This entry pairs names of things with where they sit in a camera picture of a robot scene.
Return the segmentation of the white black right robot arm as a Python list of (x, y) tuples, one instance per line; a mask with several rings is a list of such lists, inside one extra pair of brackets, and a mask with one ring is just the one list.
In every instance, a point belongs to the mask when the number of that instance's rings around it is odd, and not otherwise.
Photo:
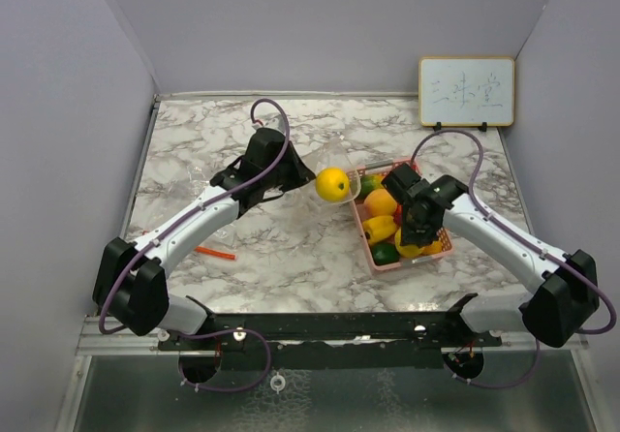
[(423, 247), (446, 228), (503, 266), (524, 292), (473, 295), (453, 307), (445, 322), (452, 344), (466, 346), (487, 331), (528, 332), (553, 348), (562, 347), (598, 310), (594, 259), (550, 246), (496, 214), (450, 175), (434, 182), (407, 164), (390, 171), (383, 186), (401, 205), (401, 241)]

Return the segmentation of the peach toy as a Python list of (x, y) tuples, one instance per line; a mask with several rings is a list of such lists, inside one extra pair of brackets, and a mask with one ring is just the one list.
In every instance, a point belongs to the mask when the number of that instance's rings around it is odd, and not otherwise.
[(368, 194), (363, 206), (371, 217), (392, 216), (398, 208), (398, 203), (386, 189), (380, 188)]

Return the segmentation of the clear polka dot zip bag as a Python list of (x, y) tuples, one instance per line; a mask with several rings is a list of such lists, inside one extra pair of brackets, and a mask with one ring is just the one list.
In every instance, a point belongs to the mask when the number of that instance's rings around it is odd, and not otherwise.
[(317, 177), (324, 170), (333, 170), (337, 177), (345, 176), (344, 192), (336, 194), (333, 200), (323, 199), (316, 190), (316, 181), (312, 180), (308, 185), (295, 192), (294, 205), (304, 213), (312, 217), (321, 217), (342, 206), (353, 202), (360, 193), (360, 174), (345, 149), (342, 135), (324, 142), (319, 147), (312, 149), (308, 154), (301, 157), (304, 164), (313, 171)]

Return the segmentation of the yellow lemon toy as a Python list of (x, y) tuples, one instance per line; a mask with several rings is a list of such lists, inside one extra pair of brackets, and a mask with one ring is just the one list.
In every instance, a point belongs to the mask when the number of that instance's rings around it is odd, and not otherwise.
[(337, 203), (344, 201), (350, 191), (350, 180), (339, 168), (326, 168), (319, 172), (315, 181), (317, 195), (324, 201)]

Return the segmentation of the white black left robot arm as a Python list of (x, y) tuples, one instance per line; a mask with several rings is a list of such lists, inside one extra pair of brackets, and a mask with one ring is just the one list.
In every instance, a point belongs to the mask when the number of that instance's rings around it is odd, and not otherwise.
[(284, 195), (314, 178), (288, 135), (258, 129), (245, 153), (164, 225), (133, 241), (117, 237), (108, 243), (93, 290), (101, 332), (111, 332), (105, 321), (112, 316), (138, 336), (161, 328), (180, 332), (193, 349), (207, 347), (214, 335), (207, 309), (189, 297), (171, 295), (168, 277), (212, 234), (265, 202), (266, 192)]

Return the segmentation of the yellow pear toy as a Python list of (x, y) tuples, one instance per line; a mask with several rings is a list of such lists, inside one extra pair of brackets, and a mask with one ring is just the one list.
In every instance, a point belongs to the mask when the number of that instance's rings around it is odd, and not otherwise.
[(399, 229), (395, 233), (393, 239), (394, 239), (394, 246), (396, 248), (396, 251), (402, 258), (415, 259), (422, 253), (421, 248), (418, 247), (417, 245), (414, 245), (414, 244), (405, 245), (402, 243), (402, 230), (401, 229)]

